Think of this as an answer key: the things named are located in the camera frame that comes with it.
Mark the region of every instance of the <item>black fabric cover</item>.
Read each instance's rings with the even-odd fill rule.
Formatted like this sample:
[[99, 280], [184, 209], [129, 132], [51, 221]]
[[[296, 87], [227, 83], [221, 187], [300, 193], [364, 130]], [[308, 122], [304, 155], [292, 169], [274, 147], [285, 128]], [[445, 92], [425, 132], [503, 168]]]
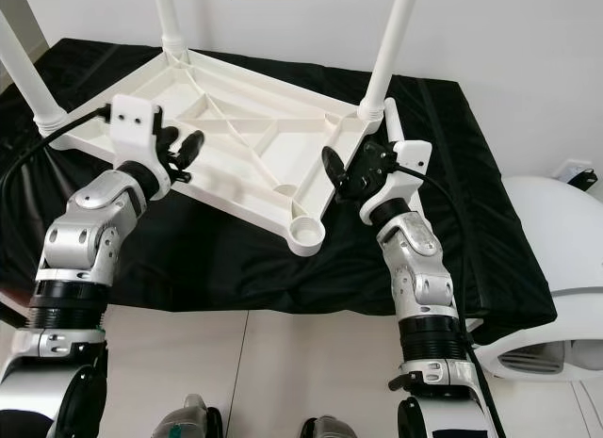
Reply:
[[[159, 52], [63, 40], [37, 68], [69, 111]], [[369, 79], [369, 73], [313, 64], [208, 55], [353, 104], [362, 99]], [[388, 95], [398, 103], [405, 136], [433, 143], [428, 174], [449, 189], [462, 209], [473, 268], [467, 315], [484, 320], [476, 340], [491, 342], [553, 320], [546, 280], [459, 85], [395, 75]], [[31, 111], [19, 91], [9, 87], [0, 96], [0, 171], [38, 138]], [[384, 141], [384, 125], [370, 138]], [[45, 229], [63, 213], [67, 198], [106, 168], [105, 162], [78, 151], [49, 149], [33, 157], [6, 198], [12, 220], [2, 211], [0, 281], [33, 288]], [[457, 225], [436, 191], [424, 186], [421, 198], [458, 288]], [[280, 237], [171, 192], [152, 203], [125, 241], [111, 301], [167, 311], [393, 314], [389, 275], [374, 230], [345, 204], [332, 203], [323, 222], [327, 236], [321, 251], [301, 258]]]

